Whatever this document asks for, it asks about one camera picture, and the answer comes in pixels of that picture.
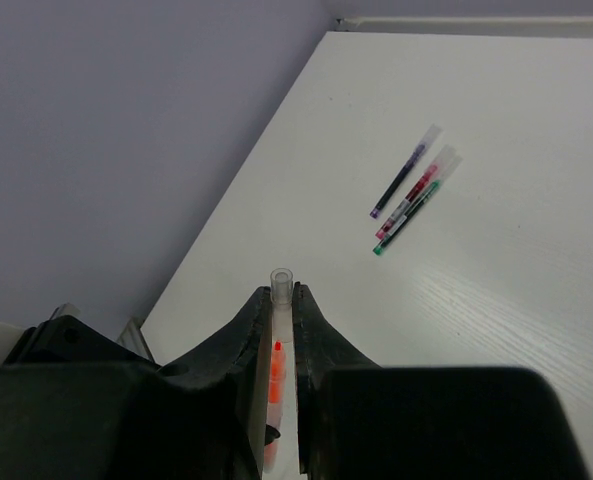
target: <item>wall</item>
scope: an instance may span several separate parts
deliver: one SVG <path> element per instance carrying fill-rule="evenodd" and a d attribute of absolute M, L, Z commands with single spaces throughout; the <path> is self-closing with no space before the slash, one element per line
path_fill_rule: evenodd
<path fill-rule="evenodd" d="M 0 320 L 146 315 L 330 26 L 318 0 L 0 0 Z"/>
<path fill-rule="evenodd" d="M 325 0 L 338 18 L 590 16 L 593 0 Z"/>

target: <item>pen cap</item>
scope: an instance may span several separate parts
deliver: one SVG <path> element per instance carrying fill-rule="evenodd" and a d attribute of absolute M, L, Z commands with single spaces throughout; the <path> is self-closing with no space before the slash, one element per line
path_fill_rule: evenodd
<path fill-rule="evenodd" d="M 292 303 L 294 291 L 294 275 L 287 268 L 277 268 L 269 279 L 271 281 L 271 299 L 275 305 L 289 305 Z"/>
<path fill-rule="evenodd" d="M 443 148 L 441 148 L 440 152 L 438 152 L 438 155 L 436 155 L 436 158 L 434 158 L 432 163 L 429 164 L 427 170 L 429 170 L 433 166 L 436 166 L 436 173 L 432 176 L 434 178 L 438 177 L 438 175 L 440 175 L 440 172 L 445 169 L 445 167 L 449 164 L 449 162 L 454 158 L 455 155 L 456 149 L 450 145 L 445 145 Z"/>
<path fill-rule="evenodd" d="M 447 180 L 447 178 L 454 173 L 454 170 L 456 170 L 456 167 L 458 167 L 458 165 L 460 165 L 460 163 L 463 161 L 463 157 L 456 155 L 455 157 L 453 157 L 449 162 L 447 162 L 447 164 L 441 169 L 441 171 L 438 173 L 438 177 L 436 178 L 436 180 L 440 180 L 441 182 L 444 182 L 445 180 Z"/>
<path fill-rule="evenodd" d="M 423 138 L 421 138 L 421 140 L 420 140 L 420 142 L 418 142 L 418 144 L 425 145 L 425 150 L 429 149 L 429 147 L 432 146 L 432 144 L 436 141 L 436 139 L 438 138 L 438 136 L 441 134 L 442 131 L 443 131 L 443 129 L 440 128 L 439 126 L 432 125 L 431 127 L 429 127 L 429 130 L 427 130 L 425 135 L 423 135 Z"/>

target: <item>white tabletop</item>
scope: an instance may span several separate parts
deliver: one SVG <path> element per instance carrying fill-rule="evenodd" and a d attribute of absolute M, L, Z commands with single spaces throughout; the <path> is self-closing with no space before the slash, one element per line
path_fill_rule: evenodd
<path fill-rule="evenodd" d="M 386 213 L 443 144 L 464 162 L 377 257 L 369 212 L 432 123 Z M 277 267 L 378 363 L 537 370 L 593 472 L 593 39 L 327 34 L 147 319 L 155 358 Z"/>

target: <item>pen barrel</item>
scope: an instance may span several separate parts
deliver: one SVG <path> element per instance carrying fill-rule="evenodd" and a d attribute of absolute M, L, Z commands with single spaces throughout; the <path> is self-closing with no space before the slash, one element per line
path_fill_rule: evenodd
<path fill-rule="evenodd" d="M 412 168 L 416 166 L 416 164 L 420 160 L 420 157 L 425 152 L 426 148 L 427 146 L 422 143 L 416 147 L 414 153 L 412 153 L 411 157 L 409 157 L 409 160 L 407 160 L 407 163 L 405 163 L 400 172 L 398 172 L 398 175 L 396 175 L 394 181 L 389 185 L 387 190 L 385 190 L 383 196 L 380 197 L 380 200 L 378 200 L 378 203 L 376 204 L 376 207 L 374 207 L 374 210 L 382 210 L 383 208 L 385 208 L 387 202 L 389 202 L 389 199 L 392 197 L 392 195 L 394 195 L 394 193 L 396 193 L 398 187 L 400 187 L 400 184 L 403 183 L 403 180 L 405 180 L 407 175 L 409 175 L 409 172 L 411 172 Z"/>

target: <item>orange marker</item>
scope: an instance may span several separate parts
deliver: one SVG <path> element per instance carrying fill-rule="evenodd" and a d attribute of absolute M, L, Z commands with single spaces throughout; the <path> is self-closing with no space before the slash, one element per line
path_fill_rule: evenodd
<path fill-rule="evenodd" d="M 267 404 L 267 425 L 280 430 L 283 418 L 283 393 L 285 392 L 285 350 L 281 342 L 276 342 L 272 349 L 272 359 L 269 367 L 269 399 Z M 271 471 L 278 451 L 278 439 L 265 446 L 265 472 Z"/>
<path fill-rule="evenodd" d="M 285 350 L 283 350 L 282 343 L 276 342 L 272 350 L 272 363 L 269 367 L 269 403 L 282 403 L 285 375 Z"/>

